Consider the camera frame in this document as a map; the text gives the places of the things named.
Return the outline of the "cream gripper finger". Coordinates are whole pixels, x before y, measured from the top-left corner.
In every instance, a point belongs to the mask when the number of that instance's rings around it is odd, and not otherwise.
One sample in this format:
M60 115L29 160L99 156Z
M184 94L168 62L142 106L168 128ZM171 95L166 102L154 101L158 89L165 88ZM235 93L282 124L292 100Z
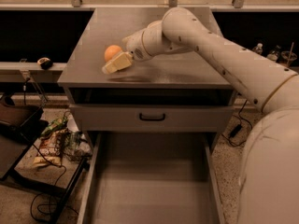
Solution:
M102 72L107 75L113 74L131 66L132 63L133 56L128 52L120 51L107 60L106 64L102 67Z

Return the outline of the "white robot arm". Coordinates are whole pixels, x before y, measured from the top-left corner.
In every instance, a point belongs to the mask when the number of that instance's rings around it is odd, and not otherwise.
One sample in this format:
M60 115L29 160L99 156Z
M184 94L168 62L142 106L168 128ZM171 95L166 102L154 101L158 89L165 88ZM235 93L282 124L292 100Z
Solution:
M263 112L243 150L237 224L299 224L299 74L212 33L183 7L128 36L125 46L104 73L189 49Z

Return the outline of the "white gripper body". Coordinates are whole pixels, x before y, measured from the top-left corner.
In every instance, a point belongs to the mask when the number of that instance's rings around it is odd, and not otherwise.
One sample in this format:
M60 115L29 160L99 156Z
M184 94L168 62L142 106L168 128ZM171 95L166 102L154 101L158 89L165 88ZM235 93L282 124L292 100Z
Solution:
M145 30L139 30L132 35L126 36L122 43L124 44L126 51L133 57L135 61L143 62L151 59L151 56L147 53L144 43L143 34Z

